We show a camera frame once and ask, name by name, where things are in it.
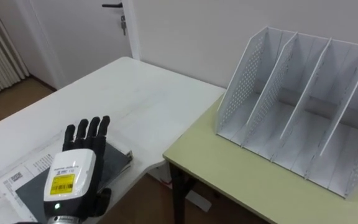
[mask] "white door frame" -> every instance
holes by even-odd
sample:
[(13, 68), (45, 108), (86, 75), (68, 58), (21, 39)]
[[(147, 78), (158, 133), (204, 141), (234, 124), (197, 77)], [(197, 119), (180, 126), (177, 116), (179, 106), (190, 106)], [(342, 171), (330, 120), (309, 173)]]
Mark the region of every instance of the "white door frame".
[(140, 41), (134, 2), (133, 0), (122, 0), (122, 6), (124, 8), (124, 15), (127, 23), (127, 33), (129, 45), (131, 46), (132, 58), (140, 60)]
[[(41, 23), (38, 20), (37, 13), (34, 11), (32, 1), (33, 0), (16, 0), (16, 4), (26, 22), (26, 25), (31, 31), (32, 38), (35, 39), (38, 52), (45, 61), (48, 71), (52, 76), (53, 82), (55, 83), (55, 87), (60, 89), (67, 84), (67, 81), (63, 75), (62, 66), (57, 59), (56, 53), (50, 46), (48, 37), (45, 35)], [(139, 33), (137, 31), (137, 20), (133, 0), (122, 0), (122, 5), (126, 18), (127, 33), (132, 57), (136, 60), (140, 60)]]

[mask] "light green table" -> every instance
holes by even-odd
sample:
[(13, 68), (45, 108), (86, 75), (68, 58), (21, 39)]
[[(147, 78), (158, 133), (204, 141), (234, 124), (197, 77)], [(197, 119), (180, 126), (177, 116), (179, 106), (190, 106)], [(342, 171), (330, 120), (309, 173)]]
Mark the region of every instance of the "light green table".
[(220, 100), (165, 153), (170, 163), (272, 223), (358, 223), (358, 189), (349, 199), (215, 135)]

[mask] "yellow barcode label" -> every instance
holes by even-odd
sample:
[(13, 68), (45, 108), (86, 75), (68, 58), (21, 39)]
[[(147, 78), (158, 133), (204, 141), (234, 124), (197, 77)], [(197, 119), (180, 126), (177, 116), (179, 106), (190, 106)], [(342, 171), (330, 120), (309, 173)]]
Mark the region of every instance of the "yellow barcode label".
[(53, 178), (50, 195), (71, 193), (73, 191), (74, 174), (61, 175)]

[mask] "door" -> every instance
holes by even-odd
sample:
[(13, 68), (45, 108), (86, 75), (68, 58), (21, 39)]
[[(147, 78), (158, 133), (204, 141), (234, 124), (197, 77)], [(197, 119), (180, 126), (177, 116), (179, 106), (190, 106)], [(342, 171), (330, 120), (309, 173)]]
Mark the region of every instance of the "door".
[(131, 56), (129, 38), (121, 29), (121, 0), (30, 0), (64, 83), (75, 80), (123, 57)]

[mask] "barcode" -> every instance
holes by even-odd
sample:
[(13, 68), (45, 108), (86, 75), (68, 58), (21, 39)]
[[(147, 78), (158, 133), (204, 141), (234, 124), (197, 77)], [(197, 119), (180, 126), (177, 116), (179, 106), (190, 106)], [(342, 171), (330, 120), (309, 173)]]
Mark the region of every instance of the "barcode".
[(63, 190), (63, 189), (72, 189), (73, 184), (63, 184), (58, 186), (53, 186), (51, 190)]
[(22, 173), (18, 172), (17, 174), (15, 174), (15, 175), (13, 175), (13, 176), (11, 177), (11, 180), (12, 180), (13, 182), (16, 182), (17, 180), (19, 180), (19, 179), (22, 178), (22, 177), (23, 177)]

